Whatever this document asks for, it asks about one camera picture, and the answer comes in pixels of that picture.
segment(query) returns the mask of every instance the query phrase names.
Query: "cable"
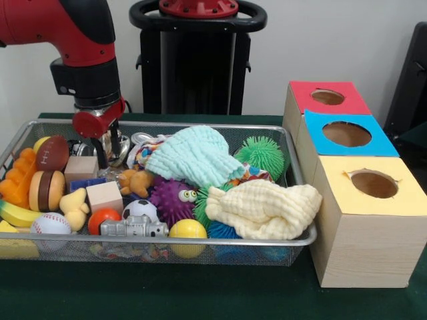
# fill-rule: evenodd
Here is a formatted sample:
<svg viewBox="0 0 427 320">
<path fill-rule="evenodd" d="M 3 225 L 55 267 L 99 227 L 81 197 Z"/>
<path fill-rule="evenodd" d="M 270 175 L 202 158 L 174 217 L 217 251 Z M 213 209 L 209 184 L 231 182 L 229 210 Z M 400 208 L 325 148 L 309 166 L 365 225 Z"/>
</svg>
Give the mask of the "cable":
<svg viewBox="0 0 427 320">
<path fill-rule="evenodd" d="M 129 111 L 129 113 L 133 113 L 133 111 L 132 111 L 132 107 L 131 107 L 131 104 L 129 103 L 129 101 L 128 101 L 128 100 L 125 100 L 125 103 L 126 103 L 126 105 L 127 105 L 127 110 Z"/>
</svg>

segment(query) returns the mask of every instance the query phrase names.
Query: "soccer ball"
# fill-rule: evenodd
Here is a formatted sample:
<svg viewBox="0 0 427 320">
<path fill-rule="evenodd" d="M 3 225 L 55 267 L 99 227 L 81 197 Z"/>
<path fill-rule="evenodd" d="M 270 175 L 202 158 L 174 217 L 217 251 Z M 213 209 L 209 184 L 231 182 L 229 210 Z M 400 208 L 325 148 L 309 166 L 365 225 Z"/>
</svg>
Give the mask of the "soccer ball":
<svg viewBox="0 0 427 320">
<path fill-rule="evenodd" d="M 159 218 L 157 217 L 157 208 L 153 203 L 147 200 L 135 200 L 127 205 L 123 210 L 122 217 L 123 219 L 127 219 L 130 215 L 136 217 L 146 215 L 150 218 L 152 223 L 159 221 Z"/>
</svg>

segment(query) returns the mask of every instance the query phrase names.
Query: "football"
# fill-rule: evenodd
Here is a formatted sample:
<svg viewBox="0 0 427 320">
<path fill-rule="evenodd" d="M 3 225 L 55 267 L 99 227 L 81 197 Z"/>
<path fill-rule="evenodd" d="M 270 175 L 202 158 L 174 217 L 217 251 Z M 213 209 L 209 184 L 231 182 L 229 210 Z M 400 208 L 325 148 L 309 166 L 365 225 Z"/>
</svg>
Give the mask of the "football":
<svg viewBox="0 0 427 320">
<path fill-rule="evenodd" d="M 69 158 L 68 142 L 60 135 L 54 135 L 42 143 L 36 156 L 38 171 L 62 171 Z"/>
<path fill-rule="evenodd" d="M 151 219 L 152 223 L 159 221 L 159 218 L 157 217 L 157 208 L 153 203 L 147 200 L 136 200 L 127 205 L 123 210 L 122 217 L 123 219 L 127 219 L 130 215 L 134 215 L 136 217 L 146 215 Z"/>
</svg>

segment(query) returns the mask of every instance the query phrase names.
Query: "pale yellow cloth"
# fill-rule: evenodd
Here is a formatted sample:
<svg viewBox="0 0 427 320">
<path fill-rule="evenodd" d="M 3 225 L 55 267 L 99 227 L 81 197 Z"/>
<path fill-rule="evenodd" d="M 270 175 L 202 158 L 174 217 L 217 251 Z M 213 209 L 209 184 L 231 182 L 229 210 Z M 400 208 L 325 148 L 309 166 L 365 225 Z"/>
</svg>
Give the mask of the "pale yellow cloth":
<svg viewBox="0 0 427 320">
<path fill-rule="evenodd" d="M 252 180 L 227 192 L 210 187 L 206 215 L 234 227 L 244 239 L 289 240 L 310 225 L 321 202 L 311 185 L 283 188 Z"/>
</svg>

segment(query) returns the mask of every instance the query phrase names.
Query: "wire mesh basket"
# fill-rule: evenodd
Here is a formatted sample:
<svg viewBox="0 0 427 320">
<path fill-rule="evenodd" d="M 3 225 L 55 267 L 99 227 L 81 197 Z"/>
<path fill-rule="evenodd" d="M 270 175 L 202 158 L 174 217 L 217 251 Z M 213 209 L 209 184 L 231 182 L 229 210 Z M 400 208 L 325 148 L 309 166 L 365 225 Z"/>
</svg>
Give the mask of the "wire mesh basket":
<svg viewBox="0 0 427 320">
<path fill-rule="evenodd" d="M 129 137 L 136 132 L 156 136 L 173 134 L 191 125 L 122 121 L 120 130 Z M 277 182 L 282 186 L 303 183 L 292 138 L 285 129 L 258 125 L 210 126 L 225 137 L 230 153 L 237 151 L 248 137 L 265 136 L 273 139 L 285 154 L 290 155 L 289 169 Z M 22 126 L 0 156 L 1 176 L 4 176 L 22 149 L 32 147 L 42 137 L 52 135 L 81 139 L 70 120 L 31 121 Z M 77 235 L 0 233 L 0 259 L 290 266 L 303 247 L 313 243 L 316 236 L 314 224 L 300 237 L 290 241 L 94 236 L 89 235 L 85 225 Z"/>
</svg>

